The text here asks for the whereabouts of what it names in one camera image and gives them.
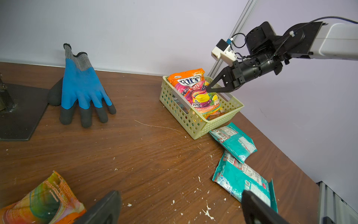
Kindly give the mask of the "orange candy bag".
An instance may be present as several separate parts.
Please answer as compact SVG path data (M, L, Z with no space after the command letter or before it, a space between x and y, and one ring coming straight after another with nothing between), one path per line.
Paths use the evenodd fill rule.
M86 213L64 178L52 175L22 200L1 209L2 224L72 224Z
M224 114L219 97L207 92L209 82L204 78L205 71L200 68L171 74L169 83L193 106L205 119L210 120Z

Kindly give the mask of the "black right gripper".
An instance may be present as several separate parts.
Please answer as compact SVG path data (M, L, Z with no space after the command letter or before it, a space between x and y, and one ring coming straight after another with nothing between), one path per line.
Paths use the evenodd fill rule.
M206 91L215 93L230 93L267 73L278 75L283 69L282 60L274 52L262 51L241 62L234 62L232 67L225 67L209 84ZM222 87L215 87L222 82Z

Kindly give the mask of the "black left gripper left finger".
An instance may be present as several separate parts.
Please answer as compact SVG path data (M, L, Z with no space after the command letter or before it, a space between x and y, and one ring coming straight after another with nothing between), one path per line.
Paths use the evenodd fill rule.
M117 224L121 207L120 192L112 190L77 219L74 224Z

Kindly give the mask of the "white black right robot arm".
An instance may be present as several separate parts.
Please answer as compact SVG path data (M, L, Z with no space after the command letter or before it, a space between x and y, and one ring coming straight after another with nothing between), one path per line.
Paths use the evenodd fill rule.
M232 40L220 40L212 50L215 60L223 60L227 67L207 87L207 92L230 93L249 81L274 72L293 58L358 59L358 23L343 17L342 23L328 24L324 18L299 23L283 35L276 35L265 21L244 35L249 55L242 56L232 49Z

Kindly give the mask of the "teal candy bag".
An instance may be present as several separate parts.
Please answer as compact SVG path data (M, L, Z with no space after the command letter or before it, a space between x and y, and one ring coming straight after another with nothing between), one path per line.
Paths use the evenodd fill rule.
M219 184L239 202L245 190L251 191L275 212L278 212L273 180L264 179L246 163L240 163L224 151L212 181Z
M257 152L253 140L232 122L209 133L240 163Z

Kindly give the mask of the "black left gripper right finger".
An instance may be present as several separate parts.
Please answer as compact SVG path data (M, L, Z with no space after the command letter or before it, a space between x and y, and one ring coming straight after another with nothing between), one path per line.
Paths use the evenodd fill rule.
M246 224L288 224L251 191L243 191L241 204Z

